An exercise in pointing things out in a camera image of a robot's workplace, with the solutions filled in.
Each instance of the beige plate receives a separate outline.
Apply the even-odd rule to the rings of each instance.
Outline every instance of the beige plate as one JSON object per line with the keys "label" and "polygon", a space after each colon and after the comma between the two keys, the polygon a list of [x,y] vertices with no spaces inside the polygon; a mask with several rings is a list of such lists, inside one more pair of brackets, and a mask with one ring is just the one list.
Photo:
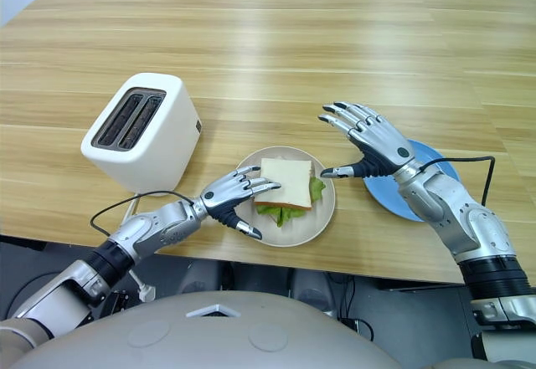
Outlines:
{"label": "beige plate", "polygon": [[[260,166],[261,158],[282,158],[284,160],[310,160],[312,161],[315,177],[325,168],[315,157],[303,150],[288,146],[273,146],[260,149],[247,156],[238,167]],[[271,246],[297,246],[309,242],[321,233],[332,219],[335,210],[335,186],[331,179],[321,178],[326,184],[322,191],[322,199],[312,205],[312,210],[299,218],[293,218],[278,228],[270,215],[258,214],[253,200],[243,202],[236,208],[239,217],[257,227],[262,232],[260,242]]]}

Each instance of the toaster slot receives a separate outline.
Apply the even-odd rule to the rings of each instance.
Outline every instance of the toaster slot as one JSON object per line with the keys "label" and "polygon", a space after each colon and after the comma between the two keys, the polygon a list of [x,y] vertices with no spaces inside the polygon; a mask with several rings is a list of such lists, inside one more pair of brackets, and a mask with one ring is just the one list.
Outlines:
{"label": "toaster slot", "polygon": [[126,99],[121,108],[117,111],[111,122],[106,122],[100,135],[97,145],[99,146],[111,146],[118,137],[121,129],[125,127],[132,113],[136,110],[138,105],[143,99],[143,95],[133,94]]}
{"label": "toaster slot", "polygon": [[139,141],[144,130],[157,112],[162,100],[163,97],[160,95],[152,95],[147,99],[145,105],[138,112],[137,118],[132,122],[128,132],[119,143],[121,149],[130,150],[137,144],[137,141]]}

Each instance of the round plate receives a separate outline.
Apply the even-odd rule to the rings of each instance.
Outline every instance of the round plate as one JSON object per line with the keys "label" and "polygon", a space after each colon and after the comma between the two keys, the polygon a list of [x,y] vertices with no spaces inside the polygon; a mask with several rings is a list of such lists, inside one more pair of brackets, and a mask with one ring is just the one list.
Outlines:
{"label": "round plate", "polygon": [[[238,167],[260,166],[261,158],[282,158],[284,160],[310,160],[312,161],[313,175],[317,178],[325,166],[303,150],[288,146],[273,146],[260,149],[247,156]],[[268,214],[258,214],[255,210],[253,199],[243,202],[236,208],[236,213],[246,222],[258,228],[262,233],[259,242],[270,246],[288,247],[297,246],[309,242],[321,233],[332,218],[335,210],[335,186],[331,179],[321,179],[326,187],[322,190],[322,199],[312,205],[312,210],[303,216],[287,221],[281,228]]]}
{"label": "round plate", "polygon": [[[443,157],[437,150],[424,143],[412,140],[410,140],[410,143],[415,151],[415,158],[420,162],[427,163],[428,161]],[[460,181],[460,176],[448,161],[439,162],[435,164],[435,166],[449,177],[453,177],[457,181]],[[422,220],[411,211],[408,203],[406,203],[399,195],[399,186],[392,175],[389,175],[388,177],[367,177],[363,180],[365,182],[365,187],[367,187],[374,199],[390,212],[403,218],[407,218],[408,220],[422,222]]]}

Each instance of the black cable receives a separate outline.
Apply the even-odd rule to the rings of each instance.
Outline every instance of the black cable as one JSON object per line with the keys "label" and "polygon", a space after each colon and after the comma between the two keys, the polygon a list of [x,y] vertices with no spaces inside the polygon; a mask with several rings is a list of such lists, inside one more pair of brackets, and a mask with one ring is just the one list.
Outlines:
{"label": "black cable", "polygon": [[21,292],[23,292],[23,290],[28,287],[30,284],[32,284],[36,279],[40,279],[42,277],[45,277],[47,275],[53,275],[53,274],[59,274],[61,273],[61,271],[49,271],[48,273],[42,273],[40,275],[36,275],[35,277],[33,277],[32,279],[29,279],[28,281],[26,281],[22,287],[20,287],[18,289],[18,291],[15,293],[15,295],[13,296],[13,298],[9,301],[8,303],[8,308],[6,309],[6,315],[4,317],[4,320],[6,320],[8,317],[9,317],[9,311],[11,310],[11,308],[13,307],[13,304],[15,303],[15,300],[17,299],[17,297],[20,295]]}
{"label": "black cable", "polygon": [[347,276],[346,280],[343,280],[343,281],[336,281],[336,280],[333,278],[333,276],[332,276],[331,273],[327,273],[327,277],[329,277],[329,279],[330,279],[331,281],[333,281],[335,284],[346,284],[348,281],[350,281],[350,279],[348,278],[348,276]]}
{"label": "black cable", "polygon": [[192,199],[185,197],[184,195],[181,195],[180,193],[174,192],[174,191],[151,191],[151,192],[145,192],[145,193],[139,193],[135,196],[129,197],[128,199],[121,200],[120,202],[117,202],[115,204],[112,204],[111,206],[108,206],[107,208],[103,208],[98,213],[96,213],[91,219],[90,219],[90,226],[100,233],[103,233],[106,237],[110,236],[110,233],[103,229],[102,227],[99,227],[97,224],[95,224],[95,220],[103,213],[106,213],[109,210],[112,210],[112,208],[116,208],[117,206],[121,206],[122,204],[125,204],[127,202],[130,202],[135,199],[139,199],[144,196],[154,195],[156,193],[167,193],[169,195],[174,195],[176,197],[180,197],[181,199],[186,200],[188,203],[190,203],[190,206],[193,206]]}
{"label": "black cable", "polygon": [[471,158],[455,158],[455,157],[445,157],[445,158],[436,158],[435,160],[428,161],[426,164],[423,164],[419,167],[419,171],[423,172],[427,167],[437,162],[443,161],[453,161],[453,162],[475,162],[475,161],[486,161],[489,160],[489,169],[487,170],[486,185],[484,185],[484,192],[482,193],[482,206],[486,206],[487,192],[489,191],[489,186],[492,183],[493,168],[495,167],[495,157],[494,156],[484,156],[484,157],[471,157]]}
{"label": "black cable", "polygon": [[341,303],[338,306],[338,318],[339,320],[343,318],[343,304],[346,308],[346,294],[348,293],[348,284],[350,284],[351,275],[346,276],[346,281],[344,282],[343,295],[341,296]]}
{"label": "black cable", "polygon": [[356,321],[358,321],[359,323],[363,323],[367,326],[368,331],[370,331],[370,338],[368,340],[371,342],[374,341],[374,330],[372,330],[372,326],[366,320],[363,319],[356,319]]}
{"label": "black cable", "polygon": [[352,307],[353,297],[355,296],[355,277],[352,276],[352,296],[348,302],[348,307],[346,308],[346,317],[350,316],[350,308]]}

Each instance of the robotic arm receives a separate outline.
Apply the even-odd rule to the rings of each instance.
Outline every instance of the robotic arm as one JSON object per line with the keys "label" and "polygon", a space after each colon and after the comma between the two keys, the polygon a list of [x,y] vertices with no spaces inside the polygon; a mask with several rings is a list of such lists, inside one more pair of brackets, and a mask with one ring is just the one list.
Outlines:
{"label": "robotic arm", "polygon": [[329,168],[322,176],[393,175],[399,194],[451,251],[472,293],[477,321],[504,329],[535,329],[536,295],[499,217],[437,167],[421,170],[411,144],[376,111],[348,103],[324,105],[324,110],[333,115],[319,119],[344,133],[363,159]]}
{"label": "robotic arm", "polygon": [[208,185],[193,200],[171,202],[124,222],[101,246],[76,260],[26,300],[10,320],[0,323],[0,346],[6,367],[40,344],[78,327],[128,270],[164,246],[179,243],[210,216],[256,239],[262,234],[240,219],[235,207],[280,184],[245,174],[242,167]]}

